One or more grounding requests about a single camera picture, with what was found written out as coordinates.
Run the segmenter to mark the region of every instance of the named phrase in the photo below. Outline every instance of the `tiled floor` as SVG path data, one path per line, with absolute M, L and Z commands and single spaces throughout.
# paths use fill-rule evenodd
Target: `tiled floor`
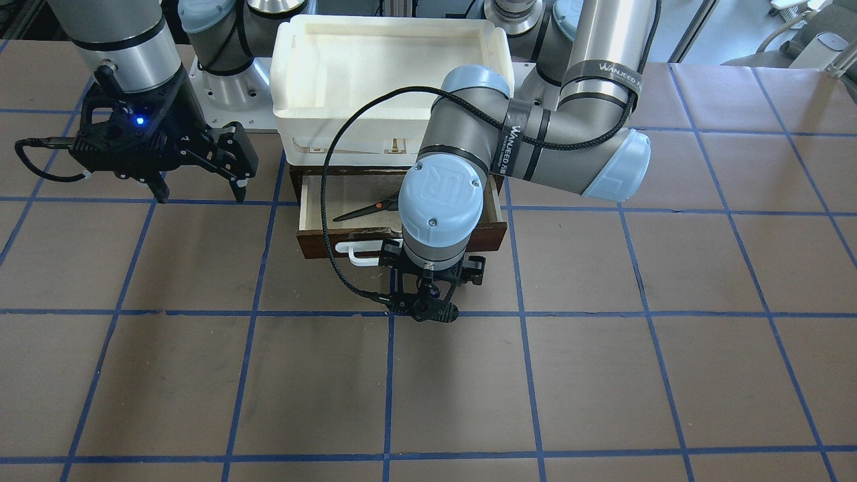
M 489 280 L 420 324 L 301 258 L 276 136 L 244 205 L 202 170 L 166 206 L 36 182 L 11 144 L 71 129 L 85 73 L 21 72 L 63 48 L 0 44 L 0 480 L 857 480 L 841 86 L 652 64 L 638 195 L 512 181 Z

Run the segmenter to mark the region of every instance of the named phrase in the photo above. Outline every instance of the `open drawer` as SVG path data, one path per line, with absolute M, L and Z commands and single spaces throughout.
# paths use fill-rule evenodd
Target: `open drawer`
M 402 237 L 402 221 L 398 211 L 381 211 L 353 220 L 333 222 L 332 219 L 355 209 L 364 208 L 399 190 L 405 175 L 329 176 L 327 178 L 327 227 L 331 246 L 343 241 L 366 241 Z M 301 185 L 301 219 L 297 242 L 303 257 L 327 257 L 321 231 L 321 177 L 303 176 Z M 500 198 L 494 179 L 488 178 L 482 219 L 470 236 L 468 252 L 497 251 L 506 236 L 506 222 L 500 211 Z M 336 253 L 337 256 L 348 256 Z

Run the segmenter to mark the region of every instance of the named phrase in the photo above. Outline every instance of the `white plastic bin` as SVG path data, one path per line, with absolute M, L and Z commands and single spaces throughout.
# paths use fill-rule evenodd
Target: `white plastic bin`
M 440 87 L 450 70 L 487 65 L 512 88 L 503 30 L 489 21 L 299 15 L 280 26 L 271 94 L 286 158 L 324 163 L 336 131 L 357 109 L 399 87 Z M 339 142 L 337 166 L 409 166 L 434 96 L 406 93 L 365 113 Z

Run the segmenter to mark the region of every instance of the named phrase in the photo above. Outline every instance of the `wooden drawer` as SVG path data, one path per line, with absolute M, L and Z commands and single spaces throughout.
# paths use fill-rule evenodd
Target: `wooden drawer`
M 398 211 L 381 211 L 353 220 L 333 222 L 332 219 L 355 209 L 364 208 L 396 192 L 405 175 L 328 176 L 327 227 L 331 246 L 343 241 L 401 238 L 402 221 Z M 321 231 L 321 177 L 304 175 L 301 179 L 301 219 L 297 228 L 297 242 L 303 257 L 327 257 L 324 235 Z M 506 236 L 506 222 L 500 211 L 500 197 L 493 178 L 488 179 L 482 219 L 470 236 L 468 252 L 497 251 Z

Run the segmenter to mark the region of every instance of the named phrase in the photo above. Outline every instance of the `scissors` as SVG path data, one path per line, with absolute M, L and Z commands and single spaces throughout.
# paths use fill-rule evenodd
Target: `scissors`
M 333 221 L 345 221 L 345 220 L 353 220 L 354 218 L 359 218 L 361 216 L 365 216 L 367 214 L 379 213 L 381 211 L 398 211 L 399 210 L 399 192 L 388 196 L 386 199 L 382 199 L 371 206 L 367 206 L 366 208 L 360 208 L 356 211 L 351 211 L 350 213 L 345 213 L 337 218 L 333 218 Z

